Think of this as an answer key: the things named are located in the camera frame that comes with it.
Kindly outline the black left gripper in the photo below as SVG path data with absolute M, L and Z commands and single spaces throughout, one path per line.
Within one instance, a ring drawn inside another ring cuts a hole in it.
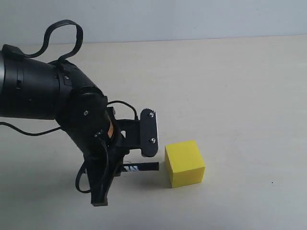
M 111 153 L 123 136 L 116 124 L 114 107 L 86 106 L 82 112 L 83 167 L 87 170 L 91 204 L 94 207 L 107 206 L 107 194 L 113 179 L 125 171 L 125 154 Z

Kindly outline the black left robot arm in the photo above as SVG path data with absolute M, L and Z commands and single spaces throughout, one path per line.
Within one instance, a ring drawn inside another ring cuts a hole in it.
M 55 120 L 83 153 L 75 180 L 87 174 L 91 203 L 107 206 L 107 194 L 128 150 L 108 98 L 74 64 L 62 57 L 49 63 L 19 48 L 0 52 L 0 115 Z

